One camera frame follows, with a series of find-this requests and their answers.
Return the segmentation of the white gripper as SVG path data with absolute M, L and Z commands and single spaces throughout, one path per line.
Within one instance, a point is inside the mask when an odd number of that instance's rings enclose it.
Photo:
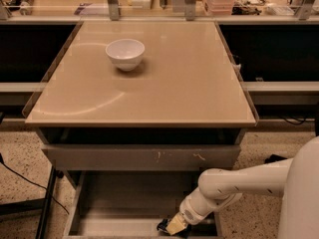
M 179 213 L 166 226 L 169 235 L 174 235 L 184 230 L 188 224 L 196 225 L 216 209 L 216 202 L 206 198 L 196 188 L 180 204 Z

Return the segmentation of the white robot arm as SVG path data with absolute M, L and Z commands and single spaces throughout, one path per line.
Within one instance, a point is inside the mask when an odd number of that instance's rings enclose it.
M 277 239 L 319 239 L 319 137 L 292 158 L 240 170 L 204 171 L 166 231 L 174 235 L 196 225 L 243 193 L 282 199 Z

